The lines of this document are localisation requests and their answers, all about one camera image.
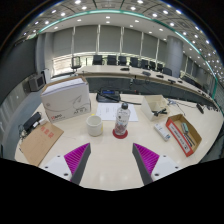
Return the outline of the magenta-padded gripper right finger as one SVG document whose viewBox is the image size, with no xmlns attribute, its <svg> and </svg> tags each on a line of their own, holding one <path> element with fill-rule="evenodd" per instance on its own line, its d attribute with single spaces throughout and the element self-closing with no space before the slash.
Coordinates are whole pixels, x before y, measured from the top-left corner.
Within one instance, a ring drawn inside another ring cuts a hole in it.
<svg viewBox="0 0 224 224">
<path fill-rule="evenodd" d="M 132 153 L 144 185 L 181 170 L 181 167 L 169 156 L 158 155 L 137 143 L 133 144 Z"/>
</svg>

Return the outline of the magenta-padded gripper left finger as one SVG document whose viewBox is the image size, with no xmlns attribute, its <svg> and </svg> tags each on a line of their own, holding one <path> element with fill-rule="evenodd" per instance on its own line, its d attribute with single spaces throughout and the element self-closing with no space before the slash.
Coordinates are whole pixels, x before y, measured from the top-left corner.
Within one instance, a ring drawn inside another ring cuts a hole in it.
<svg viewBox="0 0 224 224">
<path fill-rule="evenodd" d="M 42 169 L 79 185 L 90 154 L 91 145 L 87 143 L 65 155 L 57 155 Z"/>
</svg>

